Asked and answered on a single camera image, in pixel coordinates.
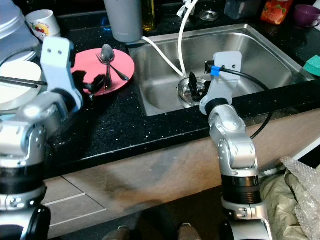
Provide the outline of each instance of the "blue tape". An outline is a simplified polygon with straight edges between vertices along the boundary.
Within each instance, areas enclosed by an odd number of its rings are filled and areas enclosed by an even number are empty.
[[[211,75],[211,76],[216,76],[216,77],[218,77],[219,74],[220,74],[220,67],[218,67],[218,66],[212,66],[212,67],[211,67],[211,73],[210,73],[210,75]]]

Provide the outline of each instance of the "gray bottle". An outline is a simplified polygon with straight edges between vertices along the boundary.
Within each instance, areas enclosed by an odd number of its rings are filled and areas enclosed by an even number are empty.
[[[141,0],[104,0],[113,37],[131,43],[143,36]]]

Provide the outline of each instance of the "green sponge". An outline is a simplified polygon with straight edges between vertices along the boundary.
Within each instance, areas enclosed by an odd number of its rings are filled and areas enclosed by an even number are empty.
[[[320,77],[320,56],[310,58],[303,67],[307,72]]]

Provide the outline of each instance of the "purple cup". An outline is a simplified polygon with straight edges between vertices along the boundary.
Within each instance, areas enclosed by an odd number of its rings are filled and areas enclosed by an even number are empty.
[[[295,24],[302,28],[313,28],[320,25],[320,9],[305,4],[295,6],[293,13]]]

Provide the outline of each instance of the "pink plate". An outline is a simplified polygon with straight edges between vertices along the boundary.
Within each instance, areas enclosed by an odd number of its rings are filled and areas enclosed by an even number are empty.
[[[77,53],[75,56],[75,64],[74,67],[71,68],[71,72],[74,73],[75,71],[85,71],[86,75],[84,76],[83,82],[87,84],[92,83],[95,77],[97,77],[99,74],[107,74],[107,66],[100,63],[96,56],[96,54],[100,53],[101,48],[90,49]],[[134,75],[134,61],[123,51],[114,49],[114,60],[111,62],[111,65],[121,73],[125,74],[129,79],[131,79]],[[112,93],[128,83],[128,81],[122,80],[113,69],[111,69],[111,79],[112,87],[108,90],[105,90],[103,87],[95,94],[95,96],[102,96]]]

